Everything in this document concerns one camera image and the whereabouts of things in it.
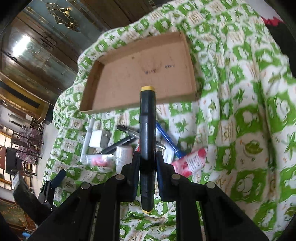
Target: patterned fabric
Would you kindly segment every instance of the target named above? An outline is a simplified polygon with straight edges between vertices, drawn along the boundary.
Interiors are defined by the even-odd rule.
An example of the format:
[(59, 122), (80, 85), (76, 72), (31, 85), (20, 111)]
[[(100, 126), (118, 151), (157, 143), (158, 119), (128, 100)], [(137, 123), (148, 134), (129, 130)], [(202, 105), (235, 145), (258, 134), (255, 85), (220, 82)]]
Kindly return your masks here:
[[(24, 137), (31, 137), (31, 138), (34, 138), (36, 140), (40, 140), (40, 131), (39, 130), (36, 130), (36, 129), (33, 129), (33, 128), (30, 128), (30, 127), (26, 127), (26, 126), (23, 126), (22, 129), (21, 129), (21, 132), (20, 134)], [(24, 138), (24, 137), (20, 137), (20, 141), (22, 142), (25, 142), (27, 143), (28, 142), (28, 138)], [(33, 141), (33, 144), (34, 145), (38, 145), (38, 141)], [(23, 147), (23, 146), (19, 146), (18, 148), (20, 151), (24, 151), (26, 152), (27, 151), (27, 147)], [(35, 156), (32, 156), (32, 155), (29, 155), (29, 154), (26, 154), (26, 153), (23, 153), (23, 152), (20, 152), (18, 151), (17, 154), (19, 155), (20, 159), (26, 161), (27, 163), (31, 163), (31, 164), (34, 164), (37, 157)]]
[[(115, 173), (79, 162), (90, 116), (78, 108), (95, 60), (167, 31), (183, 31), (188, 38), (198, 101), (157, 106), (159, 122), (183, 150), (208, 148), (205, 167), (190, 180), (215, 182), (275, 240), (296, 210), (296, 80), (262, 19), (241, 0), (169, 2), (129, 26), (104, 33), (81, 54), (76, 80), (53, 113), (59, 134), (44, 180), (67, 170), (55, 204), (81, 182), (103, 183)], [(109, 145), (125, 136), (116, 124), (139, 125), (139, 108), (92, 116), (96, 129), (111, 131)], [(175, 203), (161, 202), (157, 187), (149, 215), (140, 203), (139, 195), (133, 203), (122, 203), (120, 239), (176, 240)]]

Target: blue handle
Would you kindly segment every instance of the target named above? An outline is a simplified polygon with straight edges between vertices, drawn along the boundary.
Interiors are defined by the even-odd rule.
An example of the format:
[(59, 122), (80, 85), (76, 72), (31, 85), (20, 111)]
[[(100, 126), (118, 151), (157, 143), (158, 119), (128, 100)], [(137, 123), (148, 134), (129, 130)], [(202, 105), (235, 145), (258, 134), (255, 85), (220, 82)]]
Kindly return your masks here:
[(165, 130), (162, 128), (162, 126), (156, 122), (156, 128), (158, 131), (162, 134), (162, 136), (166, 139), (166, 141), (170, 144), (170, 146), (173, 148), (175, 155), (181, 159), (182, 157), (186, 156), (186, 153), (181, 151), (173, 142), (173, 140), (169, 137), (169, 135), (165, 132)]
[(67, 172), (64, 169), (60, 170), (56, 177), (50, 182), (50, 187), (57, 188), (61, 184), (66, 174)]

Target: pink object in plastic case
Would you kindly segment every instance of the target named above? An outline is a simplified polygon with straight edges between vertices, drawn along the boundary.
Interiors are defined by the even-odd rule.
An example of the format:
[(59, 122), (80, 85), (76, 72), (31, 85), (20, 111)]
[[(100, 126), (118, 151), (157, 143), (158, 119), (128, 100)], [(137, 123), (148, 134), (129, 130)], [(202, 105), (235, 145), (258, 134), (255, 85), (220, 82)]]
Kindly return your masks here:
[(174, 161), (172, 165), (176, 173), (185, 177), (190, 177), (193, 173), (204, 167), (206, 157), (207, 149), (201, 148), (198, 151), (186, 155), (182, 159)]

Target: red cloth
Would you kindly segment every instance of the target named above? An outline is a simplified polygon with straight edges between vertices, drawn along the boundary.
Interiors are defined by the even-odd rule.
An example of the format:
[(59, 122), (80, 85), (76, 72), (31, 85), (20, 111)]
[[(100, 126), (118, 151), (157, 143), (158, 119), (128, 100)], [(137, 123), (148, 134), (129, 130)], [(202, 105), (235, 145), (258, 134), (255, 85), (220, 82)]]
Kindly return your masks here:
[(284, 23), (282, 20), (279, 20), (276, 17), (274, 17), (274, 19), (265, 19), (263, 17), (261, 18), (263, 19), (265, 25), (278, 26), (279, 23)]

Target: blue pen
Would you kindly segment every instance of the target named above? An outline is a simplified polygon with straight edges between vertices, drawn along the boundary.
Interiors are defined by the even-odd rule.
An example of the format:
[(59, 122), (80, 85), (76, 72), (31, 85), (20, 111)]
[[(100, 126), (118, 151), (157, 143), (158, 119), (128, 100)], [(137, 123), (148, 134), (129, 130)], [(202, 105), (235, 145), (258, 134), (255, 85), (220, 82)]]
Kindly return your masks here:
[(173, 142), (173, 140), (169, 137), (169, 135), (165, 132), (165, 130), (162, 128), (162, 126), (156, 122), (156, 128), (158, 131), (162, 134), (162, 136), (165, 138), (165, 140), (170, 144), (170, 146), (173, 148), (175, 155), (181, 159), (182, 157), (186, 156), (186, 153), (181, 151)]

